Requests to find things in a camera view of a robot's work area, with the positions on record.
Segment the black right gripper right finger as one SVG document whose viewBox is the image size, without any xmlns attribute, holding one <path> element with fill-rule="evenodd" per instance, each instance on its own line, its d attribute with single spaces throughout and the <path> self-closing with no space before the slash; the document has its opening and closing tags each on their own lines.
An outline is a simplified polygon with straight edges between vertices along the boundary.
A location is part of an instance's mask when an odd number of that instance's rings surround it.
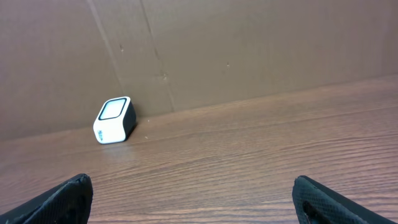
<svg viewBox="0 0 398 224">
<path fill-rule="evenodd" d="M 300 224 L 395 224 L 305 175 L 295 179 L 292 199 Z"/>
</svg>

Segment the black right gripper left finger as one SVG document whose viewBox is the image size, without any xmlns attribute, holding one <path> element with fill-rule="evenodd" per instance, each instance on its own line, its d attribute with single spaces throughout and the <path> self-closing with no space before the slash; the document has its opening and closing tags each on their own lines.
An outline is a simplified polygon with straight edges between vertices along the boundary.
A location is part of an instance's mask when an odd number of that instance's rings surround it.
<svg viewBox="0 0 398 224">
<path fill-rule="evenodd" d="M 87 224 L 93 201 L 90 176 L 78 174 L 1 215 L 4 224 Z"/>
</svg>

